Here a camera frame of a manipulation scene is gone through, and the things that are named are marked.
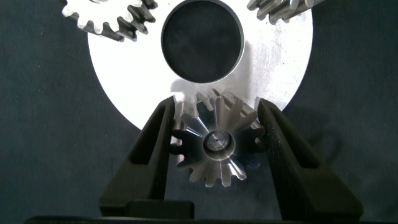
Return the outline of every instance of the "metal disc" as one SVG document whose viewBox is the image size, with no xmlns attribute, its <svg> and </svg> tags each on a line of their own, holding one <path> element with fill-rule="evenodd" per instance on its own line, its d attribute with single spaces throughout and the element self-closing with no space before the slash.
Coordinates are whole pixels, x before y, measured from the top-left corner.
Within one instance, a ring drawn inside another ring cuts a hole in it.
<svg viewBox="0 0 398 224">
<path fill-rule="evenodd" d="M 146 22 L 148 34 L 137 33 L 135 42 L 116 42 L 88 34 L 96 74 L 115 107 L 139 129 L 165 98 L 175 95 L 177 103 L 194 103 L 197 92 L 211 89 L 229 91 L 251 107 L 259 96 L 284 109 L 308 64 L 311 11 L 273 26 L 268 19 L 258 20 L 256 12 L 247 9 L 247 1 L 212 0 L 225 7 L 240 24 L 243 47 L 236 65 L 222 79 L 193 83 L 174 73 L 162 52 L 162 31 L 169 15 L 188 2 L 192 1 L 157 1 L 158 7 L 151 11 L 156 21 Z"/>
</svg>

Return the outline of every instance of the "dark blue background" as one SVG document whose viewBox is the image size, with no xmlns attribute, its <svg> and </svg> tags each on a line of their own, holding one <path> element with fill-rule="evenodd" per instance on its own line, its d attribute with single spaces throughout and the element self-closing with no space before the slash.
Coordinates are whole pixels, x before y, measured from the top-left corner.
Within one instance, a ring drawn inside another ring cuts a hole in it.
<svg viewBox="0 0 398 224">
<path fill-rule="evenodd" d="M 62 7 L 0 4 L 0 223 L 99 216 L 97 199 L 139 134 L 105 95 L 86 34 Z M 362 220 L 398 221 L 397 8 L 317 6 L 308 69 L 284 111 L 363 202 Z M 192 200 L 197 218 L 280 218 L 266 159 L 227 189 L 188 182 L 174 159 L 166 198 Z"/>
</svg>

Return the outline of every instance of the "spur gear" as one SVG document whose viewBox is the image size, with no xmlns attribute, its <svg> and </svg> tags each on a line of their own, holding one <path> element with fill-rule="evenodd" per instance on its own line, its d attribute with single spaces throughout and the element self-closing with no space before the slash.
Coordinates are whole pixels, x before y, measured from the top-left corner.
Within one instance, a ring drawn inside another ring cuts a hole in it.
<svg viewBox="0 0 398 224">
<path fill-rule="evenodd" d="M 154 22 L 154 0 L 67 0 L 62 14 L 77 20 L 79 29 L 121 41 L 135 40 L 136 31 L 147 33 L 145 21 Z"/>
<path fill-rule="evenodd" d="M 259 150 L 264 128 L 256 121 L 257 112 L 231 93 L 215 91 L 208 98 L 198 93 L 197 99 L 196 110 L 184 105 L 181 121 L 175 122 L 173 136 L 182 143 L 172 153 L 183 155 L 177 166 L 192 169 L 192 182 L 205 177 L 207 187 L 216 179 L 230 186 L 233 175 L 246 179 L 245 166 L 259 166 L 253 153 Z"/>
<path fill-rule="evenodd" d="M 263 20 L 269 14 L 269 22 L 273 25 L 279 19 L 288 21 L 290 18 L 311 9 L 324 0 L 250 0 L 249 10 L 259 9 L 257 18 Z"/>
</svg>

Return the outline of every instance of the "large gear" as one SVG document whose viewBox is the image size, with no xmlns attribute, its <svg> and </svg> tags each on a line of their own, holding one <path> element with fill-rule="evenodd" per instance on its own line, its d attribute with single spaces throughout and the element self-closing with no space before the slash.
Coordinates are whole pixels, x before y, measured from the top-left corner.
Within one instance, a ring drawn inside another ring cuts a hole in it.
<svg viewBox="0 0 398 224">
<path fill-rule="evenodd" d="M 145 21 L 154 22 L 154 0 L 67 0 L 62 14 L 77 20 L 79 29 L 121 41 L 147 33 Z"/>
<path fill-rule="evenodd" d="M 269 15 L 269 22 L 275 25 L 279 19 L 288 21 L 322 1 L 324 0 L 250 0 L 248 9 L 258 8 L 257 18 L 263 20 Z"/>
<path fill-rule="evenodd" d="M 193 170 L 192 182 L 205 177 L 206 186 L 212 187 L 221 179 L 227 187 L 233 175 L 246 179 L 245 166 L 259 166 L 253 152 L 259 150 L 264 128 L 256 121 L 257 112 L 242 100 L 231 93 L 214 93 L 208 98 L 198 94 L 196 110 L 184 106 L 173 130 L 182 143 L 173 146 L 172 153 L 183 155 L 177 166 Z"/>
</svg>

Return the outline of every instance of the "white disc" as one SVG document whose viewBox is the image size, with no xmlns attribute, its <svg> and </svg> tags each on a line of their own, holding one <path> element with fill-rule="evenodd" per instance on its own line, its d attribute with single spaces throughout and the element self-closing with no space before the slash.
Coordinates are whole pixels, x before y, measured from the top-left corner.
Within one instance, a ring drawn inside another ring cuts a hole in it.
<svg viewBox="0 0 398 224">
<path fill-rule="evenodd" d="M 175 95 L 177 103 L 194 103 L 197 92 L 210 89 L 229 91 L 251 107 L 256 97 L 261 97 L 284 109 L 297 91 L 310 57 L 311 11 L 273 26 L 268 17 L 258 20 L 256 12 L 247 9 L 247 1 L 212 0 L 241 24 L 243 47 L 237 64 L 222 79 L 193 83 L 178 76 L 162 52 L 164 24 L 170 13 L 186 2 L 192 1 L 157 1 L 158 7 L 151 10 L 156 21 L 146 22 L 148 34 L 137 33 L 135 42 L 88 34 L 96 74 L 115 107 L 139 129 L 162 100 Z"/>
</svg>

